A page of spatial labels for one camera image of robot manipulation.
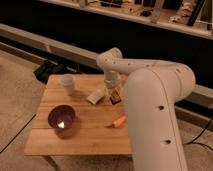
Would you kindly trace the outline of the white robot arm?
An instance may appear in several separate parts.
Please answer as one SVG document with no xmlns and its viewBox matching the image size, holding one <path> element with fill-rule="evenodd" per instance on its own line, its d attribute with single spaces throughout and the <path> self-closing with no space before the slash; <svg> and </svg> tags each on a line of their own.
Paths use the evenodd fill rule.
<svg viewBox="0 0 213 171">
<path fill-rule="evenodd" d="M 185 64 L 151 59 L 124 59 L 117 48 L 99 54 L 109 88 L 125 74 L 127 116 L 135 171 L 188 171 L 175 113 L 175 103 L 191 94 L 195 74 Z"/>
</svg>

